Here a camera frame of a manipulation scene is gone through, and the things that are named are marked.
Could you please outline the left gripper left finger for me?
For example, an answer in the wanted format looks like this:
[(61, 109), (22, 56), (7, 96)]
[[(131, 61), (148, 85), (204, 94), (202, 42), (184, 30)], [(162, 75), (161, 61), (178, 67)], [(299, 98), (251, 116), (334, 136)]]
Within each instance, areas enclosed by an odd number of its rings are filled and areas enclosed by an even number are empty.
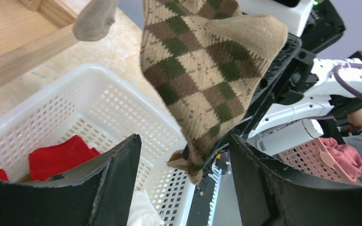
[(124, 226), (127, 224), (141, 138), (43, 182), (0, 180), (0, 226)]

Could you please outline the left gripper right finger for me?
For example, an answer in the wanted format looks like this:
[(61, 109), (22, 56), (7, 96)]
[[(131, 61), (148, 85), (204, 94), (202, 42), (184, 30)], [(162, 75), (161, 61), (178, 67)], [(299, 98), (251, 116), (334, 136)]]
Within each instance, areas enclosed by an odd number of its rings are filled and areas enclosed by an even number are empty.
[(260, 153), (284, 226), (362, 226), (362, 186), (312, 176)]

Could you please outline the white sock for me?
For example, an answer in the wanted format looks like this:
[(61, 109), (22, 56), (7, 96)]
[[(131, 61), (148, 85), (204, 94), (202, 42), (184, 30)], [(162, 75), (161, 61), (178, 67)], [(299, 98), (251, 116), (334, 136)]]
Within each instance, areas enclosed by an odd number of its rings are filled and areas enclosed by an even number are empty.
[(164, 226), (165, 222), (159, 216), (150, 202), (146, 190), (133, 192), (129, 209), (127, 226)]

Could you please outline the white plastic basket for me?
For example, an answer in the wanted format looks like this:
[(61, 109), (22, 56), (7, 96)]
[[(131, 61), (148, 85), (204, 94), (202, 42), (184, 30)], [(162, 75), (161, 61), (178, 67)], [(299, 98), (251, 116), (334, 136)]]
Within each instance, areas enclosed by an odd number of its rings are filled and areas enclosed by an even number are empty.
[(135, 189), (148, 193), (168, 226), (187, 224), (194, 186), (167, 161), (186, 141), (175, 119), (108, 68), (83, 64), (0, 117), (0, 168), (12, 181), (29, 169), (28, 154), (74, 135), (100, 152), (131, 134), (142, 147)]

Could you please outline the brown argyle sock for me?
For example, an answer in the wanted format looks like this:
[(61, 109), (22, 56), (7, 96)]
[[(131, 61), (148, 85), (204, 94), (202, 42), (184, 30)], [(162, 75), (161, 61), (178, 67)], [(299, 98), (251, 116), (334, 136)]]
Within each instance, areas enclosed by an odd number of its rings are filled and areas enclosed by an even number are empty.
[(146, 0), (140, 65), (187, 145), (168, 166), (203, 177), (216, 142), (245, 116), (288, 27), (235, 0)]

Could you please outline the cream thin sock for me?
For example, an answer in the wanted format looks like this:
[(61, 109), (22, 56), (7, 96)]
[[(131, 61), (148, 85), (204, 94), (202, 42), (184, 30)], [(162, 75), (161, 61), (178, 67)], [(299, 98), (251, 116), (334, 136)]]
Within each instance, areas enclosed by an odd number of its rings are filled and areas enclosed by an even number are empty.
[(95, 42), (106, 37), (115, 23), (118, 0), (91, 0), (79, 13), (72, 32), (78, 41)]

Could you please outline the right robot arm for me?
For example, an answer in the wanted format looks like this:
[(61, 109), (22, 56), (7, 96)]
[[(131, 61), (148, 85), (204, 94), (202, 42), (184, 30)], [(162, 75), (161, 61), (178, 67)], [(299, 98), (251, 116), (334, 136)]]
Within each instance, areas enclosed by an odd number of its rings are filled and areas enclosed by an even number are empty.
[(288, 41), (256, 90), (236, 131), (245, 138), (301, 119), (334, 119), (362, 108), (362, 52), (318, 59), (345, 25), (328, 0), (241, 0), (247, 14), (270, 14), (288, 26)]

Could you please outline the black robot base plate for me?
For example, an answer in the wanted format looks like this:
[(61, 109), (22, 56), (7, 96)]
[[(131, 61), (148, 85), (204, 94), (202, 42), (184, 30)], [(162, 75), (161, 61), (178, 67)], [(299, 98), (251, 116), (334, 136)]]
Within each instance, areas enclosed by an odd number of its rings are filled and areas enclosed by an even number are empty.
[(251, 147), (246, 138), (265, 118), (272, 104), (291, 105), (303, 98), (291, 81), (298, 70), (298, 54), (302, 52), (302, 41), (290, 34), (288, 40), (272, 62), (254, 93), (253, 101), (243, 120), (216, 144), (215, 153), (228, 151), (231, 160), (234, 186), (238, 200), (238, 217), (245, 226), (283, 226), (277, 199), (269, 191), (261, 154)]

